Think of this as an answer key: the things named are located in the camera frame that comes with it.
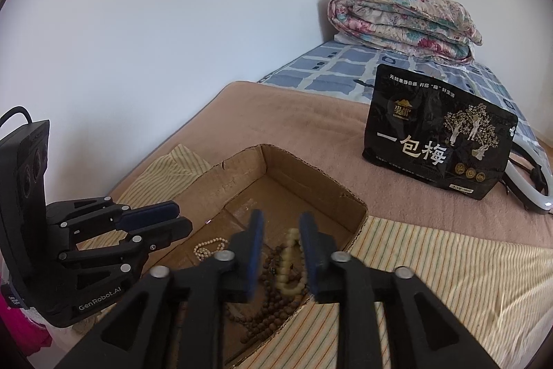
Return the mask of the pink sleeve forearm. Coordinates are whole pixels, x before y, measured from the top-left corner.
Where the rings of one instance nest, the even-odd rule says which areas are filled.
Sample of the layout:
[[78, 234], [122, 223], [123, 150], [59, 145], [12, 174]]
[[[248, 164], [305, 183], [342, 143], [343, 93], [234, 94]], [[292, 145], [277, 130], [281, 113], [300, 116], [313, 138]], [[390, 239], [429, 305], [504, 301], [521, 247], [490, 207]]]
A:
[[53, 343], [44, 326], [28, 319], [20, 309], [10, 307], [4, 296], [0, 300], [0, 315], [18, 350], [25, 357], [40, 352], [42, 348], [49, 348]]

